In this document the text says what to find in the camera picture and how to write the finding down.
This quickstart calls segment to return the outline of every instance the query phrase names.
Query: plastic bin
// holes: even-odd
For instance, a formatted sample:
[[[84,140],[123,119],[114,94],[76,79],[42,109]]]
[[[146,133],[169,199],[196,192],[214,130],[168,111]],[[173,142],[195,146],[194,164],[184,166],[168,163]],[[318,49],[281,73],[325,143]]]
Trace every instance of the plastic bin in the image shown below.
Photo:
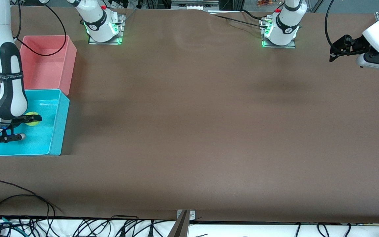
[[[42,121],[36,126],[21,124],[15,133],[22,141],[0,144],[0,156],[59,156],[62,150],[69,99],[61,90],[26,90],[27,112],[37,112]]]
[[[63,41],[64,36],[24,36],[23,38],[23,42],[39,54],[56,52]],[[68,95],[76,54],[77,48],[69,36],[66,37],[62,50],[52,56],[37,55],[21,45],[24,88],[26,90],[60,89]]]

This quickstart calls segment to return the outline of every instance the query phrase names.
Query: tabletop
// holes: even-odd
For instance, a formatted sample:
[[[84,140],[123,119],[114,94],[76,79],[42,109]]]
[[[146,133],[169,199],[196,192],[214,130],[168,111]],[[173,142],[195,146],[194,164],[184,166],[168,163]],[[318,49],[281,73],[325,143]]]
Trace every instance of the tabletop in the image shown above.
[[[323,14],[305,15],[296,49],[276,49],[197,10],[137,10],[122,45],[88,45],[78,12],[54,11],[78,50],[62,155],[0,157],[0,180],[60,216],[379,223],[379,70],[329,63]],[[22,18],[21,36],[63,34],[46,8]],[[329,33],[373,22],[331,15]],[[19,192],[0,184],[0,201]],[[46,208],[18,198],[0,214]]]

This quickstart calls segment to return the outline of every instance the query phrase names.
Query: pink plastic container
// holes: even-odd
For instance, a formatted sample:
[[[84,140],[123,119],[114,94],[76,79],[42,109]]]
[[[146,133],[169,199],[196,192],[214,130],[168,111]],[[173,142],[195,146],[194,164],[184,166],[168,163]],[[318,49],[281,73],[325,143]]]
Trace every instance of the pink plastic container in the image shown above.
[[[39,54],[56,52],[63,41],[64,36],[24,36],[23,38],[23,42]],[[76,54],[77,48],[69,36],[66,37],[62,50],[52,56],[37,55],[21,45],[24,88],[26,90],[60,89],[68,95]]]

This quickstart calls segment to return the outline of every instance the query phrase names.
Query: tennis ball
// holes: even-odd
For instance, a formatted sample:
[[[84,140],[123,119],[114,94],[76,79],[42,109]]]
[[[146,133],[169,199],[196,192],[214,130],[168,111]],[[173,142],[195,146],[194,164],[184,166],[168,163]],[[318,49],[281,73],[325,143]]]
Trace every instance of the tennis ball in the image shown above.
[[[38,115],[36,112],[28,112],[26,115]],[[40,121],[34,121],[31,123],[26,123],[28,126],[36,126],[40,123]]]

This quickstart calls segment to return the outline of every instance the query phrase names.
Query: turquoise plastic container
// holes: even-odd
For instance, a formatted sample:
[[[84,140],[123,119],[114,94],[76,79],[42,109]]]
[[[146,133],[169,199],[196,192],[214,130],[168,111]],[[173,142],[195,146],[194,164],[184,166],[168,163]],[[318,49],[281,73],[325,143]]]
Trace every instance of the turquoise plastic container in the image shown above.
[[[69,99],[59,89],[26,90],[27,112],[37,112],[42,121],[36,126],[21,124],[15,133],[26,134],[22,141],[1,143],[0,156],[59,156],[68,115]]]

